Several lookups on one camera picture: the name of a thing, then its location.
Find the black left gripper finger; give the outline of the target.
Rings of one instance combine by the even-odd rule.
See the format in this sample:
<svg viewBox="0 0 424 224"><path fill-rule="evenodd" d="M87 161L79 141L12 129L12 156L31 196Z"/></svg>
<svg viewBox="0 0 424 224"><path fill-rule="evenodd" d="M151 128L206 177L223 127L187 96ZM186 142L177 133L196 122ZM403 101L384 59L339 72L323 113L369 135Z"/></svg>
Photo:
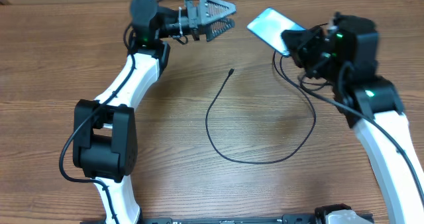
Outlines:
<svg viewBox="0 0 424 224"><path fill-rule="evenodd" d="M207 42L212 41L214 38L223 34L224 32L232 29L235 26L235 22L229 18L223 18L210 25L206 26L205 35Z"/></svg>
<svg viewBox="0 0 424 224"><path fill-rule="evenodd" d="M199 0L199 16L202 23L214 23L236 13L236 5L222 0Z"/></svg>

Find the blue Galaxy smartphone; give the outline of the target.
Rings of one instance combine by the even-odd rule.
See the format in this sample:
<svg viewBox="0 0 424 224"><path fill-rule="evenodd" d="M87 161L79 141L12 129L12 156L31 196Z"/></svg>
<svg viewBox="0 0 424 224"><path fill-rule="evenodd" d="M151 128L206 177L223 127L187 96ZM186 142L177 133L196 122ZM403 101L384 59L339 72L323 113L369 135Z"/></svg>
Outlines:
<svg viewBox="0 0 424 224"><path fill-rule="evenodd" d="M285 30L305 30L305 28L271 7L263 10L253 19L247 25L247 29L285 57L290 56L290 52L282 40L281 34Z"/></svg>

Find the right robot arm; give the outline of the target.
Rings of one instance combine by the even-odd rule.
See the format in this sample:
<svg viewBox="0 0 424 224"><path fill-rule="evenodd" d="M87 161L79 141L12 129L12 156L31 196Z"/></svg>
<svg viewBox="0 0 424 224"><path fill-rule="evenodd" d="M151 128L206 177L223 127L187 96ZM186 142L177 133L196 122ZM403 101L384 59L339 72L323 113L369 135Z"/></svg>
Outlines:
<svg viewBox="0 0 424 224"><path fill-rule="evenodd" d="M377 72L379 34L370 19L335 13L327 28L293 23L280 37L303 78L324 79L333 87L327 99L364 147L391 223L423 220L423 168L419 162L395 85Z"/></svg>

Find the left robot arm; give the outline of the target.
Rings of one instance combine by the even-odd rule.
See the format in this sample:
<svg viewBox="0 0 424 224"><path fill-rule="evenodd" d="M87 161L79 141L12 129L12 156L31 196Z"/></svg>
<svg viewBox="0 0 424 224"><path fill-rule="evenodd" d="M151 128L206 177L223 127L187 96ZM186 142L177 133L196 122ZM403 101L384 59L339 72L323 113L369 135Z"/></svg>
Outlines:
<svg viewBox="0 0 424 224"><path fill-rule="evenodd" d="M131 22L123 34L127 61L113 83L74 109L74 131L66 142L83 181L97 188L106 223L141 223L131 182L137 155L135 111L147 90L163 74L170 54L168 39L185 44L205 35L211 41L234 27L235 4L222 0L184 0L171 9L159 0L132 0Z"/></svg>

